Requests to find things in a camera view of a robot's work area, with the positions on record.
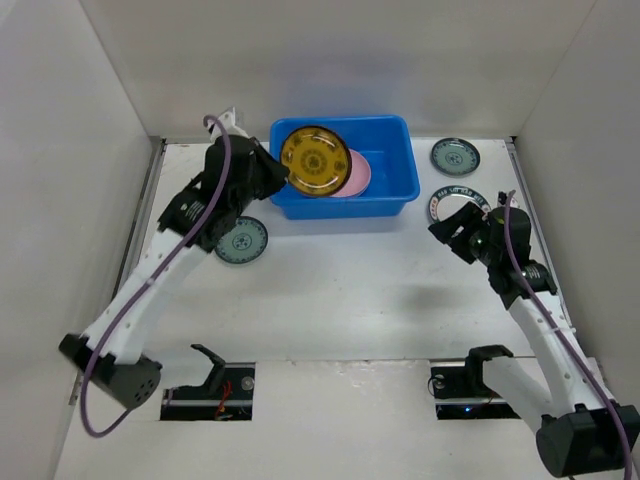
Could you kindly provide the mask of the blue floral small plate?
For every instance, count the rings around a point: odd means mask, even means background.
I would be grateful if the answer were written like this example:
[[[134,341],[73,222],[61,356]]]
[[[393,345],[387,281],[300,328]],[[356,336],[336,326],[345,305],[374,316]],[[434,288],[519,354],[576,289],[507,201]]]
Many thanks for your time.
[[[216,245],[214,252],[223,262],[245,265],[259,258],[269,241],[265,225],[250,216],[241,216]]]

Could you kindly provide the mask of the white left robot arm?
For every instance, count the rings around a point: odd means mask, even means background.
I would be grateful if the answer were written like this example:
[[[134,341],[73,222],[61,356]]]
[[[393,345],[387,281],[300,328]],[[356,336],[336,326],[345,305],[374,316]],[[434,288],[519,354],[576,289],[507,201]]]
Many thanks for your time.
[[[82,333],[68,333],[60,353],[127,410],[158,388],[192,385],[218,393],[225,381],[222,361],[201,345],[187,351],[191,373],[178,377],[166,360],[145,353],[145,343],[171,294],[215,250],[254,200],[286,184],[288,169],[255,138],[218,138],[204,156],[204,168],[168,203],[147,252],[105,311]]]

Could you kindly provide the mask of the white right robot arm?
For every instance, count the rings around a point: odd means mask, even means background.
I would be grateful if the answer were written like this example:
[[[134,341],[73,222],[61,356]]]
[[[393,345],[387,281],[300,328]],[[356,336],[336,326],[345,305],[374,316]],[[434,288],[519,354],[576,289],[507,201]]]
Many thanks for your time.
[[[525,335],[545,381],[537,382],[503,345],[475,347],[463,381],[477,395],[495,393],[525,421],[550,475],[568,478],[620,470],[633,473],[639,412],[621,405],[597,379],[547,268],[531,259],[531,220],[510,206],[489,212],[472,202],[429,227],[468,264],[482,263],[492,290]]]

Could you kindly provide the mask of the pink plastic plate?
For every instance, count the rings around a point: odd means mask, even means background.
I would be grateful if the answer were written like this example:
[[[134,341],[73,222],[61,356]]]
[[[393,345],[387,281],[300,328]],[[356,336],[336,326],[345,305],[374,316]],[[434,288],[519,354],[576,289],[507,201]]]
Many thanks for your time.
[[[350,149],[352,160],[351,174],[343,187],[332,198],[349,198],[361,195],[369,186],[372,171],[367,159],[359,152]]]

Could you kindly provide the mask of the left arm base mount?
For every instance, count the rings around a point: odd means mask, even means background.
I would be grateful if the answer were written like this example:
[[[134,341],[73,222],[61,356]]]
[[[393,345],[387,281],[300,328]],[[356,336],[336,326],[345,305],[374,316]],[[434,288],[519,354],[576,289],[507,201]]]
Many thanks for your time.
[[[161,421],[250,421],[253,416],[256,365],[228,363],[201,344],[167,361],[163,375]]]

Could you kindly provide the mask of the green rimmed white plate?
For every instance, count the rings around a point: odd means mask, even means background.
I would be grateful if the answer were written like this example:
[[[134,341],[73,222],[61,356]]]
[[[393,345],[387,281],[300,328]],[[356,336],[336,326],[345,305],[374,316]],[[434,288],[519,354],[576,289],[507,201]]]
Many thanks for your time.
[[[426,216],[430,224],[445,220],[464,207],[472,203],[484,213],[492,207],[489,201],[478,191],[463,185],[448,185],[436,190],[428,200]]]

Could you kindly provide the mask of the yellow patterned small plate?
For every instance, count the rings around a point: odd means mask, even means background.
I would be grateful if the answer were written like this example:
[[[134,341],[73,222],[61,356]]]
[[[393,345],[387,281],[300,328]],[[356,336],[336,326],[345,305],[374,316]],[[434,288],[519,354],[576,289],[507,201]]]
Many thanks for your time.
[[[293,130],[282,143],[279,160],[289,170],[289,184],[300,194],[316,198],[340,192],[353,164],[344,140],[319,125]]]

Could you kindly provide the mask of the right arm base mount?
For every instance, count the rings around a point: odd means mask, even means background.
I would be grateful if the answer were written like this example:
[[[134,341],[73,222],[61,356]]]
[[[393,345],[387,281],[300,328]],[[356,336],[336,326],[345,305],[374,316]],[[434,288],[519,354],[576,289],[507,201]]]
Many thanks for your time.
[[[463,361],[431,363],[427,389],[439,421],[520,418],[499,394],[475,386]]]

